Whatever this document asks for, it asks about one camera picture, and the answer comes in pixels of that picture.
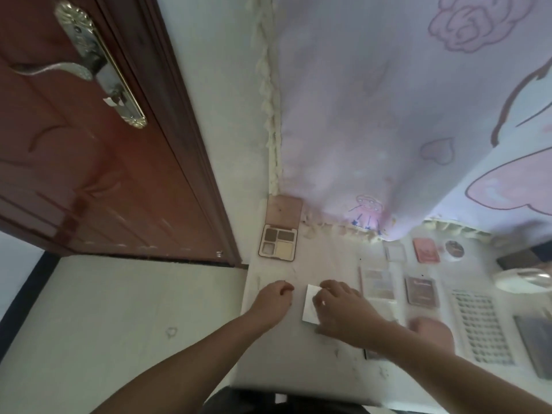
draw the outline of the brown wooden door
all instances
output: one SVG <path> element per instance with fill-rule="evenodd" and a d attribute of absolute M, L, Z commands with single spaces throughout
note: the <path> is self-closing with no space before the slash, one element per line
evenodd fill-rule
<path fill-rule="evenodd" d="M 99 27 L 148 125 L 108 107 L 94 82 L 63 71 L 20 76 L 17 63 L 79 62 L 59 0 L 0 9 L 0 218 L 79 253 L 224 260 L 130 67 L 94 0 L 69 0 Z"/>

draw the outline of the makeup compact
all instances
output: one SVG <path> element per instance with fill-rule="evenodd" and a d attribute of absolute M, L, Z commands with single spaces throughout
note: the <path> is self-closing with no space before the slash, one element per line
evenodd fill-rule
<path fill-rule="evenodd" d="M 303 201 L 290 196 L 268 197 L 259 256 L 292 262 L 295 259 L 297 229 Z"/>

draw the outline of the wall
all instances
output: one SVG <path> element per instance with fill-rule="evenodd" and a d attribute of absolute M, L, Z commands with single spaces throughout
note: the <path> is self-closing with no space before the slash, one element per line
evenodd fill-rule
<path fill-rule="evenodd" d="M 245 277 L 223 267 L 62 258 L 0 364 L 0 413 L 90 413 L 238 316 Z"/>
<path fill-rule="evenodd" d="M 44 251 L 0 231 L 0 319 Z"/>
<path fill-rule="evenodd" d="M 158 0 L 244 263 L 268 194 L 259 52 L 246 0 Z"/>

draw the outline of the white floor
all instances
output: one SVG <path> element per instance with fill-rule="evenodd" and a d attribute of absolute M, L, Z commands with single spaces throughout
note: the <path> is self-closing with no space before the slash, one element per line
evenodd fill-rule
<path fill-rule="evenodd" d="M 231 268 L 63 258 L 0 364 L 0 413 L 89 413 L 239 315 L 245 278 Z"/>

